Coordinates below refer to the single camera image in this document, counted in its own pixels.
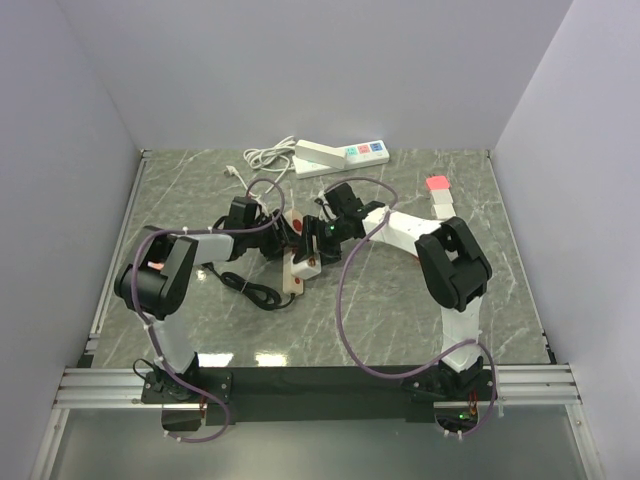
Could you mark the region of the white fruit print plug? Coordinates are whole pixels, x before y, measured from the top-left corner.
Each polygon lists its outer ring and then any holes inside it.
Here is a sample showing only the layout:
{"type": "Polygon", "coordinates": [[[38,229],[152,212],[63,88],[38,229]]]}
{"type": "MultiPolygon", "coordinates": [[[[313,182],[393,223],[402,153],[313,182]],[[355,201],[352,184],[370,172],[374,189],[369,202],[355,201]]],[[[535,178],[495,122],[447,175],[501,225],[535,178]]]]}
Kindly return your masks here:
{"type": "Polygon", "coordinates": [[[295,263],[293,260],[290,261],[291,274],[300,278],[301,280],[309,280],[315,276],[318,276],[322,270],[321,259],[318,254],[314,254],[308,259],[301,260],[298,263],[295,263]]]}

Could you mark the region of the white multicolour power strip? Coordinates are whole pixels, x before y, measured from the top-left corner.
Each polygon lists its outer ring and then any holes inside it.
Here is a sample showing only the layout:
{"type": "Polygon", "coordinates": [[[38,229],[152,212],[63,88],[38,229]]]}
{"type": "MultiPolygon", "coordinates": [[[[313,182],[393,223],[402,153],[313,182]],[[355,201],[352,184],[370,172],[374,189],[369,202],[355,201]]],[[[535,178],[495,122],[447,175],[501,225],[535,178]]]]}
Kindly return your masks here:
{"type": "Polygon", "coordinates": [[[333,173],[342,173],[358,168],[382,165],[389,162],[390,154],[382,140],[358,143],[342,147],[344,165],[340,168],[309,161],[293,154],[294,171],[298,179],[307,179],[333,173]]]}

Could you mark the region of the white cube plug adapter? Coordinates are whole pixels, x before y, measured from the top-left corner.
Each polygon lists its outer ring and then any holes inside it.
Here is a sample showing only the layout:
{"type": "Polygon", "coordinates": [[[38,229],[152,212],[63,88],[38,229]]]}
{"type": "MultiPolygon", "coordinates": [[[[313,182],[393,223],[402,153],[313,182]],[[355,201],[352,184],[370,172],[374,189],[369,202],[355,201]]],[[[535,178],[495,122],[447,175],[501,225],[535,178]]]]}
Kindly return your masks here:
{"type": "Polygon", "coordinates": [[[456,215],[449,189],[431,191],[432,213],[437,220],[447,220],[456,215]]]}

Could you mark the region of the wooden power strip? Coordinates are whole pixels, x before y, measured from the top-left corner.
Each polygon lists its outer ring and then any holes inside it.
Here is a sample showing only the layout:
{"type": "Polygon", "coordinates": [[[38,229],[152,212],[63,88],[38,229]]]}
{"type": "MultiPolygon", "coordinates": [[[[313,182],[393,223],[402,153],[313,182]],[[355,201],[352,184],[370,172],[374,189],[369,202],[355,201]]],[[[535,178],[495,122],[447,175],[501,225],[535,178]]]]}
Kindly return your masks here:
{"type": "MultiPolygon", "coordinates": [[[[303,216],[295,209],[288,210],[285,214],[285,220],[289,226],[298,235],[302,233],[303,216]]],[[[300,296],[304,293],[304,281],[293,274],[294,251],[292,247],[287,247],[283,252],[282,262],[282,286],[285,295],[300,296]]]]}

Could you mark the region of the pink plug adapter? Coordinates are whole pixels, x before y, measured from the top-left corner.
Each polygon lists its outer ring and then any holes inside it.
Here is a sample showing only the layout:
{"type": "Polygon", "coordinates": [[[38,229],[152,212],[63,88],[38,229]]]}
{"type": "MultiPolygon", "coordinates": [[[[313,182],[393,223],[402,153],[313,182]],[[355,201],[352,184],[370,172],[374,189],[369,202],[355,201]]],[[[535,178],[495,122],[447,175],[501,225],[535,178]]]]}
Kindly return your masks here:
{"type": "Polygon", "coordinates": [[[426,179],[426,187],[429,191],[449,190],[450,183],[446,176],[431,176],[426,179]]]}

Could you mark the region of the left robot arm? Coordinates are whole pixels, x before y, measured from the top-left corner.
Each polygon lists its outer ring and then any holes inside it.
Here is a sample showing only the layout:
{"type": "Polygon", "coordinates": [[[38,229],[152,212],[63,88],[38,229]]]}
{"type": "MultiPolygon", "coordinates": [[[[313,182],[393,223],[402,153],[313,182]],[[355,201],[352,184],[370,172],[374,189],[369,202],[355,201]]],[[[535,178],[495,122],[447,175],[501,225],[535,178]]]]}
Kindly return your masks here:
{"type": "Polygon", "coordinates": [[[217,262],[240,258],[257,249],[268,260],[281,259],[300,238],[291,222],[280,211],[268,214],[255,200],[236,197],[229,211],[206,233],[163,230],[147,225],[114,280],[114,293],[131,311],[142,311],[143,325],[159,357],[151,363],[151,390],[167,393],[176,401],[193,399],[200,388],[199,360],[186,332],[173,318],[189,287],[192,270],[203,267],[266,310],[289,305],[280,294],[252,284],[236,274],[215,271],[217,262]]]}

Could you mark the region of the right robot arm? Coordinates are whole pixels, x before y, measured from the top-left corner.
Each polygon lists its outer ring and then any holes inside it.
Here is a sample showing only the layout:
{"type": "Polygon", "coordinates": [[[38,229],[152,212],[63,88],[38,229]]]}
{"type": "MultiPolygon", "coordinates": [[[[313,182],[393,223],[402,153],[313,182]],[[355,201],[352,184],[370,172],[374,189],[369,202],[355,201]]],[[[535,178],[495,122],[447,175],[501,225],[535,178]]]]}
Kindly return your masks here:
{"type": "Polygon", "coordinates": [[[342,245],[355,240],[395,247],[416,257],[431,297],[441,308],[442,349],[435,360],[402,375],[413,389],[438,400],[460,399],[491,382],[484,371],[480,308],[493,272],[464,220],[426,220],[379,201],[364,203],[351,186],[338,182],[321,196],[322,218],[295,223],[301,235],[293,264],[311,260],[316,268],[342,258],[342,245]]]}

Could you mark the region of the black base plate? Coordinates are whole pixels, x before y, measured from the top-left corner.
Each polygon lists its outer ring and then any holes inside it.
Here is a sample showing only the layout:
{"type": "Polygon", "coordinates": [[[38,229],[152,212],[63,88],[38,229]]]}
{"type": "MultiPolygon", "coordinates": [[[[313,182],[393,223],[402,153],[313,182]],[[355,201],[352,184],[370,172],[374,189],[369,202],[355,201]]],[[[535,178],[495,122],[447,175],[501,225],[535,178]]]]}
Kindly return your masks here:
{"type": "Polygon", "coordinates": [[[402,419],[433,423],[439,402],[458,402],[468,408],[491,398],[491,382],[466,397],[438,400],[402,380],[401,366],[386,366],[386,378],[356,366],[334,367],[199,367],[195,395],[178,401],[151,390],[144,377],[141,400],[146,405],[177,407],[193,403],[208,426],[225,422],[282,422],[316,420],[402,419]]]}

